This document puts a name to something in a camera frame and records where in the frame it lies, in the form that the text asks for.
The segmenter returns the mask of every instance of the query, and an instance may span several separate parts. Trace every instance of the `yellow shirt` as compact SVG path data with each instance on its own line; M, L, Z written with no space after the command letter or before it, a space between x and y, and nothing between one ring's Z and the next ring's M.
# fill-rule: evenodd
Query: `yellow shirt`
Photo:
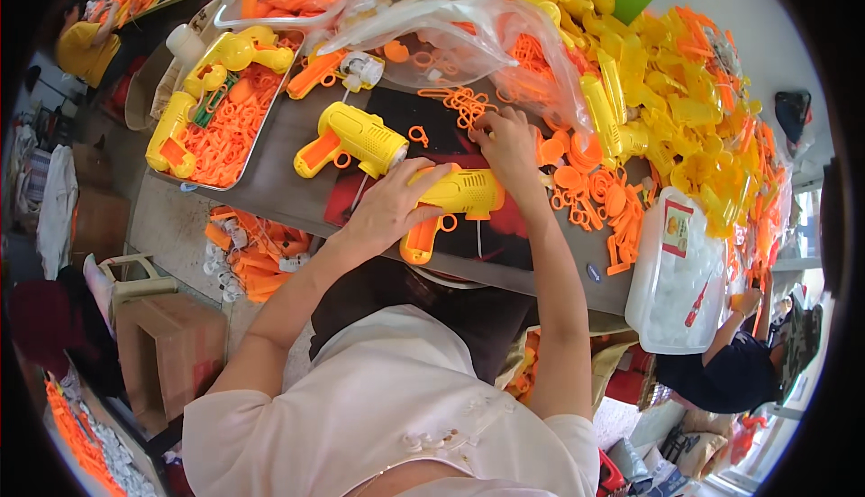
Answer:
M111 63L120 48L120 37L110 33L101 45L94 45L93 38L100 24L78 22L60 36L55 49L57 65L63 72L83 78L87 85L100 85L105 68Z

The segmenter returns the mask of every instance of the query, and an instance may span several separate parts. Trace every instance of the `black shirt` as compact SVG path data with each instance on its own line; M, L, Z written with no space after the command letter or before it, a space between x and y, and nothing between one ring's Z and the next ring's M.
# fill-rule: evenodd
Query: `black shirt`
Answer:
M770 352L750 333L739 331L706 367L701 354L658 354L656 377L703 410L746 412L777 398L779 378Z

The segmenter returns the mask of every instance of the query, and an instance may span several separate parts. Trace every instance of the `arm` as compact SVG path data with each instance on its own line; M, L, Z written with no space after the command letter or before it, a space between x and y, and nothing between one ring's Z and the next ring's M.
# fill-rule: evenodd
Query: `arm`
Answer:
M526 116L505 108L476 122L470 137L526 222L541 320L540 357L530 408L541 419L576 414L592 419L588 309L574 257L538 179L535 140Z
M108 18L105 19L105 23L100 26L96 35L93 36L92 45L101 45L108 38L108 35L114 28L114 18L117 16L117 10L118 5L113 3L111 9L108 10Z
M731 341L733 341L733 337L736 335L736 332L739 331L742 322L744 322L749 315L753 315L759 306L760 290L758 288L752 288L742 295L739 302L733 307L733 314L730 315L727 322L725 322L723 326L715 332L715 338L712 340L712 345L708 347L708 351L705 351L702 354L703 367L706 367L722 348L726 347Z
M765 272L765 288L763 292L763 311L760 312L760 320L757 322L757 332L754 334L754 339L758 341L769 340L769 326L772 324L772 289L775 286L774 283L772 271L767 270Z
M405 160L366 191L342 230L261 308L208 394L259 390L275 397L281 393L288 351L327 289L346 272L381 254L417 223L441 215L441 208L435 206L414 207L420 195L450 171L450 165L433 168L408 186L417 170L432 164L424 158Z

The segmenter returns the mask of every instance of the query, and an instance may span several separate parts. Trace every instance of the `camouflage hat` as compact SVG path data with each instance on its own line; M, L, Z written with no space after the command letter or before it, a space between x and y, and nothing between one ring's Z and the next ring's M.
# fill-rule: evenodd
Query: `camouflage hat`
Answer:
M784 358L781 361L781 401L786 401L793 392L796 379L814 360L820 348L820 327L823 324L823 306L816 305L811 310L803 309L793 298L793 309L789 322L782 327L786 332L784 339Z

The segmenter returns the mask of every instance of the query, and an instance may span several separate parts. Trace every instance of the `hand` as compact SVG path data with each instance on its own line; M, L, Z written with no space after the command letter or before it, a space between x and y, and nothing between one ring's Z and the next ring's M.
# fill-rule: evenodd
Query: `hand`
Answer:
M745 291L736 303L730 304L733 311L741 311L745 318L757 313L757 308L760 307L760 300L763 299L763 293L759 288L750 288Z
M492 132L487 135L485 129ZM469 132L469 138L481 146L496 179L522 211L546 201L535 162L535 131L537 128L529 125L524 112L505 107L498 113L481 115L475 121L475 130Z
M328 240L341 246L340 254L352 268L383 253L417 223L442 215L438 206L415 207L421 195L451 171L449 164L408 185L418 170L433 165L425 157L404 160L363 194L351 219Z

